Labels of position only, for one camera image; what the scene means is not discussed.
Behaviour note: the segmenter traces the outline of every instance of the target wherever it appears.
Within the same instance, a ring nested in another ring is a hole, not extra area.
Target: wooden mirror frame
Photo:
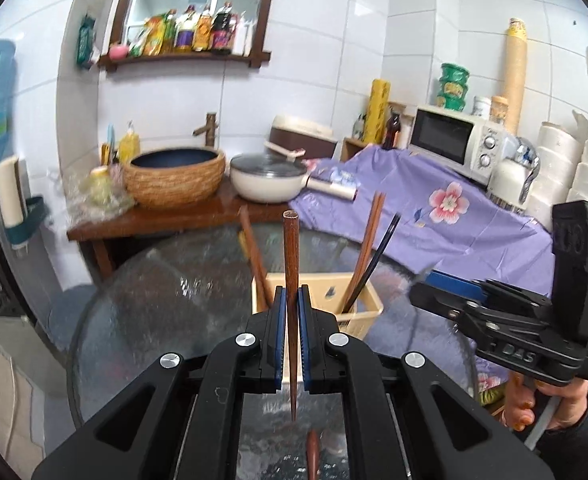
[[[125,31],[125,19],[129,10],[131,0],[118,0],[116,6],[116,14],[114,15],[114,23],[111,28],[109,37],[109,44],[121,43]],[[263,50],[265,43],[265,33],[267,31],[267,20],[269,19],[269,9],[271,7],[271,0],[260,0],[258,8],[258,18],[256,22],[256,31],[251,45],[250,55],[234,56],[228,54],[226,56],[219,56],[211,52],[189,52],[189,53],[171,53],[159,54],[158,56],[140,56],[127,57],[119,61],[113,61],[109,54],[100,56],[98,66],[104,68],[107,72],[115,72],[117,67],[121,64],[131,64],[136,62],[149,62],[160,60],[179,60],[179,59],[218,59],[218,60],[232,60],[248,63],[251,68],[260,68],[264,61],[271,59],[271,52]]]

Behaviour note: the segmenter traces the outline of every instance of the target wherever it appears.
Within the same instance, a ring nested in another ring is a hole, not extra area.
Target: electric kettle
[[[503,209],[522,214],[540,164],[534,146],[526,139],[517,139],[520,146],[516,153],[501,160],[492,171],[486,196]]]

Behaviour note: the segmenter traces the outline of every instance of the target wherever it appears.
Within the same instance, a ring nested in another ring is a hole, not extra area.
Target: human hand
[[[535,381],[536,389],[542,394],[562,398],[548,430],[560,430],[575,425],[587,411],[588,381],[575,378],[564,387]],[[505,388],[504,423],[516,431],[523,431],[534,423],[534,392],[523,384],[523,375],[510,371],[510,380]]]

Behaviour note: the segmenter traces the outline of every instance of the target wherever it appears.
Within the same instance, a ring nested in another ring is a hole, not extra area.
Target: pink bowl
[[[112,45],[109,47],[109,59],[119,61],[125,59],[129,54],[129,47],[126,45]]]

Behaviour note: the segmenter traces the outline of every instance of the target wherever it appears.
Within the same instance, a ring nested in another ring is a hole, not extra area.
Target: pan handle
[[[295,152],[290,152],[282,146],[274,144],[273,142],[269,142],[268,140],[264,142],[264,145],[265,148],[272,150],[273,152],[280,153],[280,155],[285,155],[287,160],[290,162],[294,162],[299,156],[305,155],[305,150],[296,150]]]
[[[339,198],[344,198],[350,202],[356,200],[358,190],[355,187],[341,186],[341,184],[325,182],[324,180],[318,180],[317,178],[312,178],[310,176],[306,176],[305,179],[306,180],[303,181],[305,183],[303,187],[308,187],[314,191],[320,191]]]

